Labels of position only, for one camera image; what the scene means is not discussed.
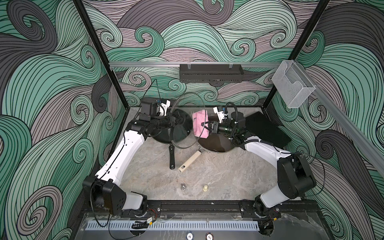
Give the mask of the glass pot lid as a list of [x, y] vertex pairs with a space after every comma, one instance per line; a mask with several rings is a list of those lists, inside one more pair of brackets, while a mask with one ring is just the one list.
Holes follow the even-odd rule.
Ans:
[[217, 154], [227, 153], [235, 148], [223, 134], [210, 134], [206, 139], [200, 138], [198, 144], [205, 151]]

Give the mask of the pink cloth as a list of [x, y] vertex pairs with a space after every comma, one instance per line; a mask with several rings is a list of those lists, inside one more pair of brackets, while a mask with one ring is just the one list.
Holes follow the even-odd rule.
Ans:
[[201, 110], [192, 114], [193, 131], [194, 136], [207, 139], [209, 136], [209, 130], [205, 128], [208, 120], [208, 114], [206, 110]]

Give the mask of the glass frying pan lid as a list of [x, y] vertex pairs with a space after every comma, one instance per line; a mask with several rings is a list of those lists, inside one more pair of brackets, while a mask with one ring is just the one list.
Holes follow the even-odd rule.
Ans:
[[194, 131], [193, 114], [205, 110], [203, 99], [194, 92], [185, 92], [171, 107], [172, 127], [168, 130], [172, 144], [178, 149], [188, 149], [195, 145], [202, 133]]

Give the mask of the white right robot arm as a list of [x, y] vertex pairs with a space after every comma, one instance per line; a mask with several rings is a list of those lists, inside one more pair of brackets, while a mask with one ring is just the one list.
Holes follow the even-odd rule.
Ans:
[[317, 181], [304, 154], [284, 151], [235, 120], [210, 121], [201, 126], [212, 134], [226, 135], [233, 147], [261, 157], [277, 170], [277, 185], [255, 198], [258, 212], [301, 197], [316, 187]]

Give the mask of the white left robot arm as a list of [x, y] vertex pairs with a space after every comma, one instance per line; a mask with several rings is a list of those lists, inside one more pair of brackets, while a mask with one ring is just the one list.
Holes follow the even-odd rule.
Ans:
[[92, 209], [101, 208], [111, 215], [119, 216], [124, 211], [145, 212], [146, 196], [121, 189], [123, 175], [134, 155], [148, 137], [168, 130], [179, 123], [172, 114], [171, 101], [162, 98], [145, 98], [141, 110], [127, 125], [123, 139], [94, 176], [83, 181], [83, 189]]

